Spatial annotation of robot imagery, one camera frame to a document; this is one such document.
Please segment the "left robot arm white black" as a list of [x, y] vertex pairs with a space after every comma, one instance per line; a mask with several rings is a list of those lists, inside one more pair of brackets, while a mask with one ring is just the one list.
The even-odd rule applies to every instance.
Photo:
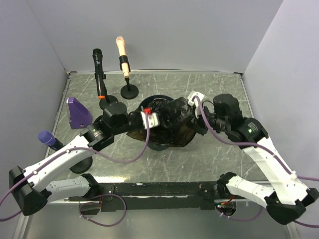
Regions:
[[137, 129], [146, 129], [149, 135], [151, 126], [148, 113], [127, 113], [124, 103], [114, 103], [54, 154], [25, 169], [19, 166], [11, 169], [8, 192], [13, 195], [20, 213], [25, 216], [35, 214], [47, 203], [59, 199], [75, 196], [93, 200], [98, 196], [99, 185], [92, 175], [85, 173], [75, 179], [62, 181], [54, 181], [55, 176], [94, 154], [120, 164], [137, 161], [139, 156], [131, 160], [116, 160], [101, 151], [114, 143], [116, 135]]

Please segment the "black plastic trash bag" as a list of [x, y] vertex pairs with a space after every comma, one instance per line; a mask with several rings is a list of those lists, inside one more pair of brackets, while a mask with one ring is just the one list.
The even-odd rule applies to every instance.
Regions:
[[138, 111], [149, 108], [159, 117], [159, 126], [150, 129], [149, 147], [185, 147], [196, 134], [207, 133], [203, 120], [195, 117], [194, 108], [187, 103], [184, 97], [173, 99], [164, 95], [154, 95], [140, 103]]

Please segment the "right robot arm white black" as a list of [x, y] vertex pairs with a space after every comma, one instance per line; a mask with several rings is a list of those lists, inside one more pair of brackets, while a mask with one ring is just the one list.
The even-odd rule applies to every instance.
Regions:
[[238, 146], [260, 168], [269, 187], [247, 181], [235, 173], [227, 172], [217, 181], [217, 191], [222, 198], [231, 195], [251, 200], [265, 208], [277, 223], [287, 225], [297, 222], [306, 207], [319, 198], [315, 188], [308, 187], [291, 170], [275, 149], [261, 123], [242, 116], [238, 100], [231, 94], [221, 94], [213, 99], [214, 112], [203, 108], [204, 95], [189, 95], [188, 103], [195, 107], [195, 116], [202, 118], [208, 130], [222, 143]]

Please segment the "dark blue trash bin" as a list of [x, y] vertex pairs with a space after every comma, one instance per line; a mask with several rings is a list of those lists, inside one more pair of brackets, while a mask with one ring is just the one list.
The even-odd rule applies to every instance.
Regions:
[[[165, 96], [165, 95], [153, 95], [153, 96], [149, 96], [147, 98], [145, 98], [144, 100], [142, 100], [142, 102], [139, 105], [139, 109], [142, 110], [142, 112], [144, 112], [144, 109], [147, 108], [149, 106], [150, 103], [154, 102], [155, 100], [163, 100], [163, 101], [172, 101], [173, 98], [169, 97], [169, 96]], [[150, 123], [150, 134], [151, 134], [151, 129], [153, 129], [154, 127], [157, 128], [160, 126], [160, 120], [158, 117], [158, 114], [155, 113], [154, 110], [151, 110], [151, 115], [148, 116], [148, 119], [151, 120]], [[151, 136], [149, 136], [149, 140], [148, 140], [148, 144], [147, 144], [148, 148], [154, 151], [164, 151], [166, 149], [169, 148], [169, 146], [167, 145], [162, 145], [160, 143], [155, 143], [151, 141]]]

